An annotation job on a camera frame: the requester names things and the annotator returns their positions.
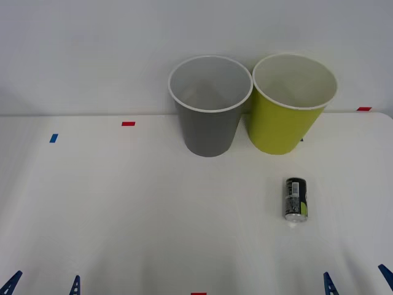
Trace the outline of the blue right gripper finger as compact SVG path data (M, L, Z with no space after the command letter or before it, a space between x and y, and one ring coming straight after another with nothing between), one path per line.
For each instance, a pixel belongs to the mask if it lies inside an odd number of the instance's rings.
M380 264L378 268L383 274L383 277L387 281L389 287L393 288L393 273L384 264Z
M338 295L338 291L328 272L324 273L324 289L326 295Z

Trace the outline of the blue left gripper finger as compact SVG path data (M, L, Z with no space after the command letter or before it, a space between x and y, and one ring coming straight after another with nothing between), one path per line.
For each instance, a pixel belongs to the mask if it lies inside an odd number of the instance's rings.
M18 270L0 289L0 295L12 295L23 272Z
M81 284L79 275L75 276L69 295L81 295Z

